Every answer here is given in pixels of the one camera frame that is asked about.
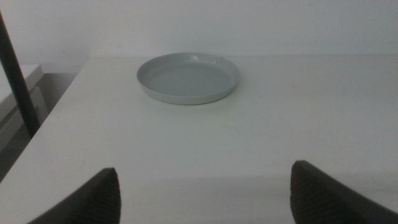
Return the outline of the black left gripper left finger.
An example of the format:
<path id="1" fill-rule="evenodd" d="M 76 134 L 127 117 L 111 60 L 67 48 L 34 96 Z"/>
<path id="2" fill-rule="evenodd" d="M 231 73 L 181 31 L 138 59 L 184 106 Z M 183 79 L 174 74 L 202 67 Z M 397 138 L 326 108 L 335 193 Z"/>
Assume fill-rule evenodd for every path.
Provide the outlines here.
<path id="1" fill-rule="evenodd" d="M 121 190 L 115 168 L 105 168 L 31 223 L 119 223 Z"/>

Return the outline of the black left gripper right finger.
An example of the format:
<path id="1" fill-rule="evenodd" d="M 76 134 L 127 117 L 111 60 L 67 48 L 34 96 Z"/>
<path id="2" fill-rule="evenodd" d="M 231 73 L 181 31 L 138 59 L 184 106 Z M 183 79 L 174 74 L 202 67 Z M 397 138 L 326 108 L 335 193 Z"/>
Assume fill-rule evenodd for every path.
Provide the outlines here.
<path id="1" fill-rule="evenodd" d="M 292 166 L 290 209 L 295 223 L 397 223 L 396 212 L 307 161 L 295 161 Z"/>

